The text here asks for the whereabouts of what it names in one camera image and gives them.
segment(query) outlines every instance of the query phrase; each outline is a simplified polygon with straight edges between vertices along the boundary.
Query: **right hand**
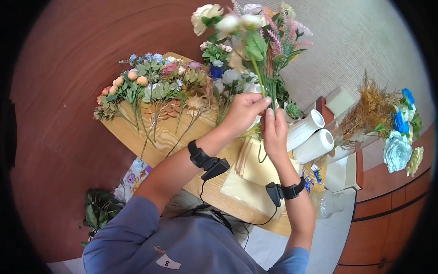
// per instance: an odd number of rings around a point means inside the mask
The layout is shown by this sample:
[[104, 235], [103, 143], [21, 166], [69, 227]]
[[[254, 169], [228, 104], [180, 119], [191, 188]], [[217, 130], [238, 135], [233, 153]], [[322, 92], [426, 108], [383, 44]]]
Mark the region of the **right hand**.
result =
[[265, 111], [261, 118], [260, 133], [266, 154], [274, 164], [289, 158], [286, 148], [287, 129], [288, 126], [282, 109], [276, 108], [275, 117], [271, 108]]

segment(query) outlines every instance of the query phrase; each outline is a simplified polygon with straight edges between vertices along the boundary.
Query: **hydrangea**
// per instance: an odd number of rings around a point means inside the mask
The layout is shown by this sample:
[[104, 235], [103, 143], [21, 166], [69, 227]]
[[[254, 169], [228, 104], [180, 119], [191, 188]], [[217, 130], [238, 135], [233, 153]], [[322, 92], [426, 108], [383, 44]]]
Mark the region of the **hydrangea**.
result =
[[394, 129], [400, 133], [409, 134], [409, 124], [403, 120], [402, 112], [399, 110], [394, 115]]
[[416, 147], [413, 150], [411, 160], [409, 161], [408, 166], [406, 167], [406, 176], [411, 175], [413, 177], [418, 170], [418, 166], [421, 164], [423, 160], [423, 152], [424, 148], [422, 146]]
[[383, 162], [387, 164], [388, 171], [392, 173], [404, 169], [411, 155], [412, 147], [408, 138], [402, 136], [398, 131], [391, 130], [383, 151]]

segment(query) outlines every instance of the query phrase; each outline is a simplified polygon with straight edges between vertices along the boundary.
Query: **light blue rose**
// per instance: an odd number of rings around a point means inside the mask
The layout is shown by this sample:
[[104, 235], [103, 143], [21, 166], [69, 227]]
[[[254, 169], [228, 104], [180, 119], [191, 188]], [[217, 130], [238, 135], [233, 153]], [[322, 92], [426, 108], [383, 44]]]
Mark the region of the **light blue rose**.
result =
[[383, 162], [387, 164], [390, 173], [402, 170], [406, 167], [412, 155], [412, 147], [408, 138], [400, 132], [391, 130], [389, 138], [386, 139], [385, 150], [383, 151]]

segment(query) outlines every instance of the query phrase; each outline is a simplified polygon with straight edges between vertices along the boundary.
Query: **green plant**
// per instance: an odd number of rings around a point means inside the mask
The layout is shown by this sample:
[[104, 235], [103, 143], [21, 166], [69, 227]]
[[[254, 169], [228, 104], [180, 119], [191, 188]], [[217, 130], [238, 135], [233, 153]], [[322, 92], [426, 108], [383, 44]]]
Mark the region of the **green plant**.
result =
[[88, 233], [90, 240], [123, 208], [123, 203], [106, 190], [90, 189], [86, 197], [84, 226], [93, 228]]

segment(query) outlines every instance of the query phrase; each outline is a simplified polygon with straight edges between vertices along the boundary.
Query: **yellow flower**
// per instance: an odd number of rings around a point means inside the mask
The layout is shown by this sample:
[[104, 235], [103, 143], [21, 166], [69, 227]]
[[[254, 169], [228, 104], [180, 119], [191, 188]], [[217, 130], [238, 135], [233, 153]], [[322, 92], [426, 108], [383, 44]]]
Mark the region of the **yellow flower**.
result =
[[413, 177], [418, 170], [418, 166], [423, 160], [424, 148], [422, 146], [416, 147], [412, 152], [411, 160], [406, 167], [406, 176], [411, 175]]

